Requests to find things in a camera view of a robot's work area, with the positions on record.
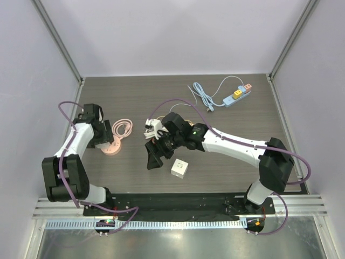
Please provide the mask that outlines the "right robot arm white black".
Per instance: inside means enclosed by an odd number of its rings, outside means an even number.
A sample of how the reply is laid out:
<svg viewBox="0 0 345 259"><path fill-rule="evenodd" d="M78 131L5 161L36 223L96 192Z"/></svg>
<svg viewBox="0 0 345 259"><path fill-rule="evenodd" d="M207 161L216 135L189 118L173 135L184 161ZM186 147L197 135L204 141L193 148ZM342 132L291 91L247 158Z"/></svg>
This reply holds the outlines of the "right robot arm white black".
<svg viewBox="0 0 345 259"><path fill-rule="evenodd" d="M162 120L147 119L145 128L153 133L145 144L148 170L162 167L161 159L170 159L179 147L227 155L257 168L259 178L249 186L243 199L243 207L250 214L260 213L272 193L284 192L294 167L292 156L277 138L265 142L237 137L203 123L190 125L174 112Z"/></svg>

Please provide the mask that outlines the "white cube socket tiger sticker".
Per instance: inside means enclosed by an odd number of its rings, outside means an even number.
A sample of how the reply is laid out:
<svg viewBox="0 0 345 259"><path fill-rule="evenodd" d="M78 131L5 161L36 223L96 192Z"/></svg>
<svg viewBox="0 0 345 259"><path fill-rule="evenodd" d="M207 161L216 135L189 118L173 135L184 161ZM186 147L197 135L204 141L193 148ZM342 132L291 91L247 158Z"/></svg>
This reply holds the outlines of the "white cube socket tiger sticker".
<svg viewBox="0 0 345 259"><path fill-rule="evenodd" d="M101 150L107 150L107 149L112 147L112 144L107 142L107 143L103 143L103 144L97 144L95 147L98 149L101 149Z"/></svg>

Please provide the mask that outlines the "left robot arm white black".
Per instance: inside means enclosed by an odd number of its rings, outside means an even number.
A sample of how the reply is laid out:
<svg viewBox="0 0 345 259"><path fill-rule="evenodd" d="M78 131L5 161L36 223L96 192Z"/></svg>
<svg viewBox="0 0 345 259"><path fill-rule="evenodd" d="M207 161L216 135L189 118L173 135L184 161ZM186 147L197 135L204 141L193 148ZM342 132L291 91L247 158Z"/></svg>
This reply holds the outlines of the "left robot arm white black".
<svg viewBox="0 0 345 259"><path fill-rule="evenodd" d="M77 207L79 203L95 205L101 215L107 216L114 210L111 193L89 182L81 158L88 148L105 149L114 142L110 122L97 104L84 104L82 112L71 120L61 108L69 103L63 101L58 108L71 125L70 134L54 156L42 161L47 198L50 202L72 200Z"/></svg>

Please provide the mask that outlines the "white cube socket plain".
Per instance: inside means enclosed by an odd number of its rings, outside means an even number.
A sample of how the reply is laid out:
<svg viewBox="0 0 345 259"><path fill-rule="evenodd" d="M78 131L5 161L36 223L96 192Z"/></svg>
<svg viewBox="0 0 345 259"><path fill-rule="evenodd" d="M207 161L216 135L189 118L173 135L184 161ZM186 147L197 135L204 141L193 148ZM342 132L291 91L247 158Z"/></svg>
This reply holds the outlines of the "white cube socket plain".
<svg viewBox="0 0 345 259"><path fill-rule="evenodd" d="M189 164L187 162L180 159L175 159L171 168L171 174L180 179L183 179L188 170L188 166Z"/></svg>

